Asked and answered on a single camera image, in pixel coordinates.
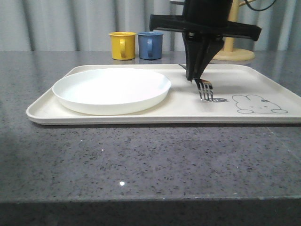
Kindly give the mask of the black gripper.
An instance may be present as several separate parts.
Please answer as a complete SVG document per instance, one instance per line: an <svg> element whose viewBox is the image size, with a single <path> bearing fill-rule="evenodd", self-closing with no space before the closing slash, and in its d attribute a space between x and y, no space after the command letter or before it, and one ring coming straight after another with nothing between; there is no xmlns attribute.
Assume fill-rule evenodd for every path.
<svg viewBox="0 0 301 226"><path fill-rule="evenodd" d="M150 16L151 31L184 32L187 80L199 79L224 45L223 39L210 39L207 34L258 40L260 27L228 20L232 3L231 0L185 0L181 15Z"/></svg>

